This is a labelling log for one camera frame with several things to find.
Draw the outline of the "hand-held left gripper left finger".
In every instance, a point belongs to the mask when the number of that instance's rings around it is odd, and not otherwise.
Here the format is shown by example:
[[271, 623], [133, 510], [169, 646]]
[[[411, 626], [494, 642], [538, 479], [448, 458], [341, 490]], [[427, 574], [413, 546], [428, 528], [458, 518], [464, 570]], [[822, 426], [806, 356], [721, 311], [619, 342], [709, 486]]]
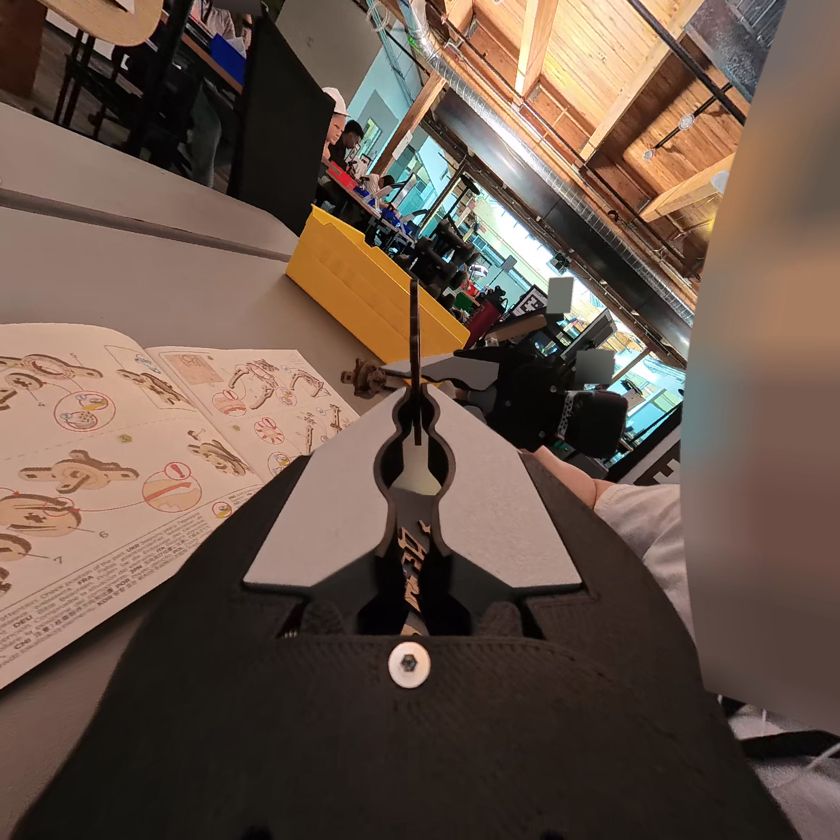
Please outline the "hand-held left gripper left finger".
[[376, 561], [395, 532], [390, 487], [404, 469], [410, 395], [406, 387], [389, 395], [309, 457], [245, 573], [248, 588], [379, 590]]

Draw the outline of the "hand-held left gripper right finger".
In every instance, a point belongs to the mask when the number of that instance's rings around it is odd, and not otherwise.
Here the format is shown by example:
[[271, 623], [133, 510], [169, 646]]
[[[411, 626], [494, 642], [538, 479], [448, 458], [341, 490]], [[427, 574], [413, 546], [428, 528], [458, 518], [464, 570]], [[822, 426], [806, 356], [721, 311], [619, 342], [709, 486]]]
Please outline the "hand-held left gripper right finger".
[[434, 535], [451, 589], [579, 589], [582, 579], [517, 449], [438, 388], [429, 436], [447, 456]]

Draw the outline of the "small wooden gear assembly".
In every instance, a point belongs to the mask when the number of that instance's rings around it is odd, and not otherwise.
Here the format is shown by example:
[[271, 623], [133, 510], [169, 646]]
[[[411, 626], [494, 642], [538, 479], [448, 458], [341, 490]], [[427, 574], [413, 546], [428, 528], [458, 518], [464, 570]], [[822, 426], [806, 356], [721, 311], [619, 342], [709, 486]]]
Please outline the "small wooden gear assembly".
[[380, 364], [371, 360], [357, 359], [353, 369], [342, 371], [340, 381], [353, 387], [353, 394], [370, 400], [389, 388], [388, 374]]

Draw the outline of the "person's right forearm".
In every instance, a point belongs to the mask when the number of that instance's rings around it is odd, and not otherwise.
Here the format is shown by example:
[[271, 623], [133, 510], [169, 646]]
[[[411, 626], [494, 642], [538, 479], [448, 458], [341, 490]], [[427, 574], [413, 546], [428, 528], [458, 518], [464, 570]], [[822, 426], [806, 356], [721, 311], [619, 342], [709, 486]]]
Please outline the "person's right forearm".
[[597, 480], [595, 513], [635, 552], [695, 636], [688, 589], [680, 485]]

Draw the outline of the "person's right hand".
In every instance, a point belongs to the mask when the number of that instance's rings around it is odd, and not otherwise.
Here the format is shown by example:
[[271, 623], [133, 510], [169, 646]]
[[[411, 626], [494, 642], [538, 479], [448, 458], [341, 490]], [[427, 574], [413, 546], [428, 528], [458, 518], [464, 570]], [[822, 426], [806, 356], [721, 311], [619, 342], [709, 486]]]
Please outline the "person's right hand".
[[546, 447], [540, 447], [531, 455], [589, 509], [594, 510], [601, 497], [614, 487], [612, 482], [593, 478], [582, 469], [560, 460]]

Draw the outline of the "red cylinder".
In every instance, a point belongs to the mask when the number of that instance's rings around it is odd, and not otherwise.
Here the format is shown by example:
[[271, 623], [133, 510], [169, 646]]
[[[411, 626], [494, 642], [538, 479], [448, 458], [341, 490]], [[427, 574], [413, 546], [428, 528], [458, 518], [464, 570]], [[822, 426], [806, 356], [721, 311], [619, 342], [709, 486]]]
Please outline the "red cylinder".
[[469, 314], [466, 327], [470, 334], [484, 334], [505, 312], [505, 298], [486, 297]]

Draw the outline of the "black dumbbell rack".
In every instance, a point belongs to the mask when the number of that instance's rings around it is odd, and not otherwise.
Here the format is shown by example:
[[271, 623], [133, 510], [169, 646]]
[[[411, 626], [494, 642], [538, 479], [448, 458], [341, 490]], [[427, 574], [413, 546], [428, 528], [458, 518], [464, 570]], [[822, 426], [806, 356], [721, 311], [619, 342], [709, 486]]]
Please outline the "black dumbbell rack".
[[430, 236], [420, 237], [407, 255], [405, 268], [410, 277], [435, 300], [460, 288], [466, 270], [478, 257], [475, 246], [467, 243], [449, 217], [444, 217]]

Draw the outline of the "yellow plastic bin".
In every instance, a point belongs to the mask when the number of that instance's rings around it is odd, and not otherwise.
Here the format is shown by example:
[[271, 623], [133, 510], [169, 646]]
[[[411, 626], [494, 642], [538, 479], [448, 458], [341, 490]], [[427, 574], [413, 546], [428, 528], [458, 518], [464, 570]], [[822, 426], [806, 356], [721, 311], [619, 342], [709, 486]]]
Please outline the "yellow plastic bin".
[[361, 231], [313, 206], [287, 276], [386, 363], [410, 352], [410, 276]]

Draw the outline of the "assembly instruction booklet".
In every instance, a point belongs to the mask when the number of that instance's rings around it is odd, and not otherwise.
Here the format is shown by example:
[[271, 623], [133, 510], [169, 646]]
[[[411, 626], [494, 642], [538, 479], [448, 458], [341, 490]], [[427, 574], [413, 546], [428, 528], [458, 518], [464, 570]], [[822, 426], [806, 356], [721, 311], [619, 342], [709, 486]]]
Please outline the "assembly instruction booklet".
[[1, 687], [173, 576], [357, 412], [297, 350], [1, 329]]

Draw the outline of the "black partition panel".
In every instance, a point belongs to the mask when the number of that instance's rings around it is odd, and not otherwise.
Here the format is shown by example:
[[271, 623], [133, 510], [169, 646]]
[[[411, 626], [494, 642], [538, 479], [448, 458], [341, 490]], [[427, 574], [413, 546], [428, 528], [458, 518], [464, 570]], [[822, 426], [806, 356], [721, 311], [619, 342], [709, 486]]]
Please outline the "black partition panel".
[[333, 100], [288, 45], [264, 2], [254, 20], [236, 113], [227, 194], [300, 236], [326, 168], [322, 150]]

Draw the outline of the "blue storage bin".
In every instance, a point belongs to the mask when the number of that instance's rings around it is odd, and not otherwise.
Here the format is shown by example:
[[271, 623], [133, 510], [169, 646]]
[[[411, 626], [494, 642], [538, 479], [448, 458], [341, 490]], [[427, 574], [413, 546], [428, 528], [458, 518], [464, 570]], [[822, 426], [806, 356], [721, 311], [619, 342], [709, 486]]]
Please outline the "blue storage bin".
[[247, 53], [241, 37], [231, 39], [216, 34], [210, 44], [211, 57], [239, 83], [245, 79]]

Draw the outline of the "person's striped shirt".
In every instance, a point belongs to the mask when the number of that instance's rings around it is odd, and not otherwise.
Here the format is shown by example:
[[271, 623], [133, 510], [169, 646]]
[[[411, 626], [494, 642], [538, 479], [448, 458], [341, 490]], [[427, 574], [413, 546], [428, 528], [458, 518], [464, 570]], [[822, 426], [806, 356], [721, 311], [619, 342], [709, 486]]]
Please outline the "person's striped shirt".
[[752, 770], [800, 838], [839, 838], [839, 737], [717, 696]]

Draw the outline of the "black metal rack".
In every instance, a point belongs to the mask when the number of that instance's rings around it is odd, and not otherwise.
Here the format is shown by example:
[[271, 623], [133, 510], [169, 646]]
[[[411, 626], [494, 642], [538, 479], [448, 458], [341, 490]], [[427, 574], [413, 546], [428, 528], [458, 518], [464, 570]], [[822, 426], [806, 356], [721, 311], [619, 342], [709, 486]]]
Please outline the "black metal rack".
[[98, 105], [92, 115], [94, 140], [109, 118], [129, 133], [119, 150], [138, 157], [145, 152], [150, 163], [185, 175], [182, 146], [196, 80], [173, 64], [192, 3], [163, 3], [154, 33], [136, 46], [111, 45], [76, 28], [52, 120], [69, 128], [85, 91]]

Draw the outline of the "round wooden board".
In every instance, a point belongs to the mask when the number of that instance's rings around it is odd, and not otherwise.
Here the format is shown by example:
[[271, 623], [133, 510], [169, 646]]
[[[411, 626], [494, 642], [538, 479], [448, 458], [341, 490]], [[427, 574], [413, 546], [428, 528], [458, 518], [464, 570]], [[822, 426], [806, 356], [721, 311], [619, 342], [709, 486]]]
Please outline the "round wooden board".
[[154, 33], [163, 1], [42, 1], [51, 12], [95, 39], [137, 46]]

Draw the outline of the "silver air duct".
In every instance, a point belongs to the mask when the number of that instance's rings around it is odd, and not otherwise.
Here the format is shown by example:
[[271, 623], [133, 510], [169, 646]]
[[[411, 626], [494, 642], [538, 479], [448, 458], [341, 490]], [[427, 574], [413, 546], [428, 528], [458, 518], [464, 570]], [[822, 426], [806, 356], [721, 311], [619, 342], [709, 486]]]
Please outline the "silver air duct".
[[542, 147], [541, 133], [534, 132], [517, 107], [500, 97], [492, 85], [487, 85], [487, 80], [462, 61], [459, 53], [445, 48], [425, 17], [424, 2], [397, 2], [395, 14], [384, 2], [358, 2], [358, 5], [374, 20], [374, 26], [384, 30], [392, 25], [393, 19], [401, 22], [402, 14], [407, 13], [405, 50], [426, 68], [442, 75], [465, 105], [509, 148], [510, 154], [557, 195], [556, 203], [568, 230], [562, 237], [570, 245], [579, 246], [581, 261], [591, 266], [591, 272], [595, 272], [595, 265], [604, 265], [606, 284], [615, 290], [633, 288], [637, 298], [642, 295], [642, 288], [648, 289], [691, 329], [694, 312], [689, 304], [624, 242], [592, 196], [574, 178], [567, 178], [568, 174], [577, 175], [578, 171], [575, 168], [557, 171], [556, 160], [551, 155], [553, 147], [547, 150]]

